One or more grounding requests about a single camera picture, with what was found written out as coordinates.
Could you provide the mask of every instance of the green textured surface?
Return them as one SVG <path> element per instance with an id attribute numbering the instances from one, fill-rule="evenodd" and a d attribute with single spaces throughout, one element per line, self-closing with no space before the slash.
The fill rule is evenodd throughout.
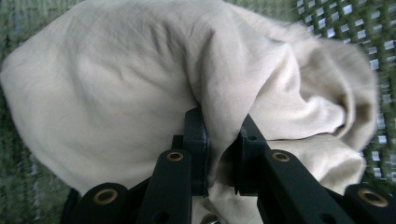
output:
<path id="1" fill-rule="evenodd" d="M 361 46 L 378 74 L 378 131 L 366 149 L 368 182 L 396 196 L 396 1 L 317 0 L 297 2 L 300 23 L 317 37 Z"/>
<path id="2" fill-rule="evenodd" d="M 21 42 L 81 1 L 0 0 L 0 64 Z M 381 92 L 379 129 L 364 150 L 369 165 L 363 181 L 396 195 L 395 1 L 228 2 L 282 21 L 301 20 L 317 36 L 362 46 L 379 75 Z M 21 142 L 0 90 L 0 223 L 57 223 L 67 192 Z"/>

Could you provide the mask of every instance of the screw hole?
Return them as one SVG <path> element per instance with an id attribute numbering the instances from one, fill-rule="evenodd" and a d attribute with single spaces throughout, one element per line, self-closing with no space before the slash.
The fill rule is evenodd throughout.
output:
<path id="1" fill-rule="evenodd" d="M 180 152 L 171 152 L 166 156 L 169 161 L 181 161 L 183 159 L 183 154 Z"/>
<path id="2" fill-rule="evenodd" d="M 289 161 L 290 160 L 290 157 L 288 155 L 286 155 L 285 153 L 281 153 L 281 152 L 274 152 L 273 158 L 276 159 L 277 161 Z"/>
<path id="3" fill-rule="evenodd" d="M 362 200 L 376 207 L 386 207 L 389 204 L 387 199 L 369 189 L 360 189 L 358 195 Z"/>
<path id="4" fill-rule="evenodd" d="M 169 214 L 167 214 L 164 211 L 161 211 L 155 216 L 154 221 L 155 223 L 165 223 L 169 221 Z"/>
<path id="5" fill-rule="evenodd" d="M 322 219 L 322 221 L 326 224 L 336 224 L 337 221 L 335 220 L 335 218 L 332 215 L 329 214 L 322 214 L 320 216 L 320 219 Z"/>
<path id="6" fill-rule="evenodd" d="M 93 201 L 99 205 L 106 205 L 116 200 L 118 195 L 119 194 L 114 189 L 102 189 L 95 194 Z"/>

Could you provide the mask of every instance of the gray woven surface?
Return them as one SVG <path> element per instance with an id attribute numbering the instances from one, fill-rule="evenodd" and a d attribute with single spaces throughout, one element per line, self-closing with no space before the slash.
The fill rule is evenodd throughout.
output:
<path id="1" fill-rule="evenodd" d="M 0 0 L 0 64 L 20 43 L 81 1 Z M 394 0 L 228 2 L 282 21 L 301 20 L 317 35 L 366 50 L 380 79 L 381 116 L 378 133 L 364 151 L 369 163 L 364 181 L 396 195 Z M 67 192 L 68 187 L 21 142 L 0 91 L 0 223 L 57 223 Z"/>

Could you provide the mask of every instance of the white cloth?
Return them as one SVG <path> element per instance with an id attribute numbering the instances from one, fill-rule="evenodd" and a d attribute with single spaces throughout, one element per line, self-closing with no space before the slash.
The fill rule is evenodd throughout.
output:
<path id="1" fill-rule="evenodd" d="M 247 113 L 271 148 L 342 193 L 361 178 L 377 110 L 356 47 L 217 0 L 87 0 L 11 53 L 1 84 L 24 143 L 81 193 L 149 177 L 200 105 L 213 160 L 193 223 L 261 222 L 220 161 Z"/>

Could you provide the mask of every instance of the fabric fold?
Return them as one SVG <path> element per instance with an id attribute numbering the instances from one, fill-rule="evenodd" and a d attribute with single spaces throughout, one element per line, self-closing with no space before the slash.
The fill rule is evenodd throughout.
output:
<path id="1" fill-rule="evenodd" d="M 0 78 L 23 142 L 81 193 L 149 177 L 201 106 L 211 188 L 194 223 L 260 222 L 224 159 L 247 114 L 341 193 L 375 131 L 375 75 L 356 47 L 217 0 L 84 1 L 12 52 Z"/>

